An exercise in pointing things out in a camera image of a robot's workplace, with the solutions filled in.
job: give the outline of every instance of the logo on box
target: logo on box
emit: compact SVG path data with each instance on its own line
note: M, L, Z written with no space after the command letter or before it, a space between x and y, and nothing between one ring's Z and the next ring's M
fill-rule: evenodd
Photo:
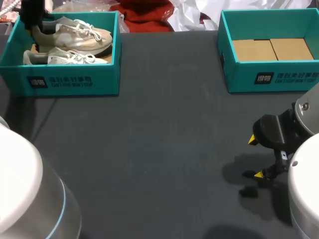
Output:
M27 79L33 88L48 88L43 76L27 76Z
M255 79L255 84L270 84L274 76L274 72L259 72Z

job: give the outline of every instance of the shoelace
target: shoelace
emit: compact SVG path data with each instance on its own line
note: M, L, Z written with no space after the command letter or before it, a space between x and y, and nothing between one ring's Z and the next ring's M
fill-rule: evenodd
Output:
M75 19L74 21L78 23L78 25L76 26L76 29L77 29L77 30L79 30L79 31L81 31L81 32L84 32L84 33L86 33L86 34L91 34L91 35L93 35L94 38L95 38L95 40L97 40L97 41L101 41L101 40L102 40L102 35L101 35L99 32L94 31L94 30L92 29L92 28L93 28L93 25L90 25L90 24L88 24L88 23L86 23L86 22L84 22L84 21L82 21L82 20L79 20L79 19Z
M72 57L68 55L66 64L83 64L83 63L93 64L95 62L95 56L92 54L82 55L75 51L67 51L67 52L71 53Z

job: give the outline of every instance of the brown cardboard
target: brown cardboard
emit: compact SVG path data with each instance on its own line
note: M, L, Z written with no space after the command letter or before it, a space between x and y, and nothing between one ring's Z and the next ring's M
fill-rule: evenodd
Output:
M33 53L37 53L37 51L35 49L35 44L32 45L30 51L33 52ZM106 56L102 56L102 57L99 57L99 58L111 63L112 62L112 47L110 47L110 52L111 52L111 54L108 54Z
M303 38L270 39L279 61L313 60Z
M238 61L277 61L270 40L234 40Z

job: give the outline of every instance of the white plastic bag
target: white plastic bag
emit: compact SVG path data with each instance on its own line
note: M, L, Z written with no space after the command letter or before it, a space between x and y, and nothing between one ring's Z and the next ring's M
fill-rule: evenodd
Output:
M217 30L220 13L226 9L306 8L312 0L170 0L173 14L167 19L174 31ZM200 13L211 20L199 23Z

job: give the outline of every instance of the shoe sole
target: shoe sole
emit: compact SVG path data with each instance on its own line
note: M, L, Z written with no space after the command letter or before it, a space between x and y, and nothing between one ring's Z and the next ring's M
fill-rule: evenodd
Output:
M79 51L79 50L74 50L74 49L70 49L70 48L66 48L66 47L61 47L60 49L63 50L63 51L75 51L77 53L80 53L82 55L86 55L86 54L92 54L92 55L98 55L100 54L101 52L105 51L106 49L108 49L112 44L109 44L103 48L100 48L98 50L94 50L94 51ZM54 47L50 47L50 46L39 46L36 44L36 49L39 53L47 53L49 52L50 50L52 50Z

